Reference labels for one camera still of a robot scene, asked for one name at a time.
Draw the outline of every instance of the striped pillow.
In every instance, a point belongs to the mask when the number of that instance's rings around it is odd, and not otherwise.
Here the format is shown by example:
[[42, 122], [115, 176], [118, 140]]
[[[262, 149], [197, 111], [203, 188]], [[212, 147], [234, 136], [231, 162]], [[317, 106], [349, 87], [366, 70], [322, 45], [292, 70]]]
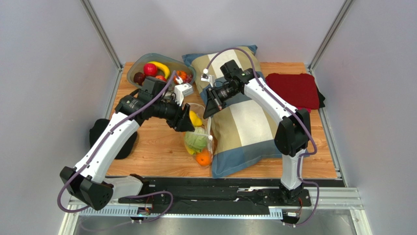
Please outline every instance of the striped pillow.
[[[252, 58], [256, 71], [260, 65], [255, 58], [256, 46], [239, 47]], [[213, 54], [183, 55], [186, 65], [196, 70], [195, 83], [204, 103], [207, 102], [205, 89], [211, 87], [209, 82], [201, 81], [201, 74]], [[226, 81], [221, 70], [225, 62], [235, 60], [243, 70], [251, 67], [247, 56], [238, 50], [229, 50], [220, 54], [211, 64], [209, 74], [216, 81]], [[211, 129], [217, 139], [217, 148], [212, 163], [213, 178], [225, 177], [256, 164], [263, 158], [279, 158], [281, 153], [274, 143], [277, 125], [256, 102], [243, 94], [238, 94], [226, 101], [227, 108], [216, 113], [211, 121]]]

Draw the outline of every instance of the red cloth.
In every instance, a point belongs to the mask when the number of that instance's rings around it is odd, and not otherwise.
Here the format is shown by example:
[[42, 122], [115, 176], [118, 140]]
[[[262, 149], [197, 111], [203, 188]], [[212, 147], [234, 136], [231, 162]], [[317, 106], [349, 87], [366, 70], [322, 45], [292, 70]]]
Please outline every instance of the red cloth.
[[288, 103], [296, 107], [319, 109], [319, 95], [313, 76], [306, 73], [272, 73], [265, 78], [265, 82]]

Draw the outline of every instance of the wooden platform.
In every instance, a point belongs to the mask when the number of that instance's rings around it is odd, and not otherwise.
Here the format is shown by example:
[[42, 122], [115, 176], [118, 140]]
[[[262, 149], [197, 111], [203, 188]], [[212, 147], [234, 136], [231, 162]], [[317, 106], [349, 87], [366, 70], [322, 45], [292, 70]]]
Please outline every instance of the wooden platform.
[[[117, 91], [114, 107], [125, 95], [136, 89], [130, 84], [126, 75], [133, 63], [126, 63]], [[261, 63], [262, 73], [300, 74], [306, 73], [303, 63]], [[187, 96], [188, 103], [203, 104], [197, 92]], [[311, 113], [311, 130], [318, 147], [318, 153], [304, 159], [302, 176], [304, 178], [336, 178], [336, 171], [327, 146], [319, 113]], [[164, 119], [151, 118], [138, 130], [132, 154], [123, 160], [114, 160], [108, 175], [138, 174], [142, 176], [169, 177], [211, 177], [210, 167], [201, 167], [189, 155], [180, 133], [170, 129]], [[264, 159], [259, 163], [237, 172], [229, 177], [239, 178], [279, 178], [282, 174], [282, 159]]]

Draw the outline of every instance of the fruit bowl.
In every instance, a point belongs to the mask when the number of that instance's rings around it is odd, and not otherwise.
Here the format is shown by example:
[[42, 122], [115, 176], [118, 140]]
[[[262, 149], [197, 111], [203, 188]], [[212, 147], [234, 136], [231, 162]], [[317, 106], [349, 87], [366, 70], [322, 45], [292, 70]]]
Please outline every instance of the fruit bowl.
[[[134, 64], [133, 66], [130, 68], [130, 70], [127, 72], [127, 80], [135, 85], [138, 88], [141, 88], [142, 86], [136, 84], [133, 81], [133, 78], [135, 77], [135, 74], [137, 72], [143, 72], [143, 66], [150, 62], [150, 61], [157, 61], [160, 62], [166, 66], [168, 66], [170, 73], [172, 74], [172, 71], [176, 70], [176, 71], [185, 71], [187, 74], [192, 75], [192, 80], [190, 82], [190, 84], [193, 84], [194, 80], [195, 80], [195, 69], [193, 67], [187, 67], [187, 65], [185, 65], [184, 63], [178, 61], [178, 60], [174, 60], [171, 59], [169, 57], [160, 55], [160, 54], [156, 54], [156, 53], [149, 53], [146, 54], [144, 56], [142, 56], [141, 58], [139, 58]], [[157, 75], [164, 75], [163, 71], [158, 70], [158, 74]]]

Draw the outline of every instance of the yellow banana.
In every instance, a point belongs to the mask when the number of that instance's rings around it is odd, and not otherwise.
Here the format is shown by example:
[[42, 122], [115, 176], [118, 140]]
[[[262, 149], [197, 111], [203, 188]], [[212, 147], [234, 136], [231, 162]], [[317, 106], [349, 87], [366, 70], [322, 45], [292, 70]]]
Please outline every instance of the yellow banana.
[[185, 145], [185, 149], [186, 149], [186, 150], [187, 150], [187, 152], [188, 152], [189, 154], [191, 154], [191, 155], [196, 154], [195, 150], [194, 150], [194, 149], [191, 149], [191, 148], [189, 148], [189, 147], [187, 147], [187, 145]]
[[162, 72], [165, 74], [165, 79], [168, 80], [169, 79], [169, 68], [168, 66], [164, 65], [163, 63], [160, 62], [156, 62], [156, 61], [151, 61], [148, 62], [149, 64], [154, 64], [159, 70], [162, 70]]

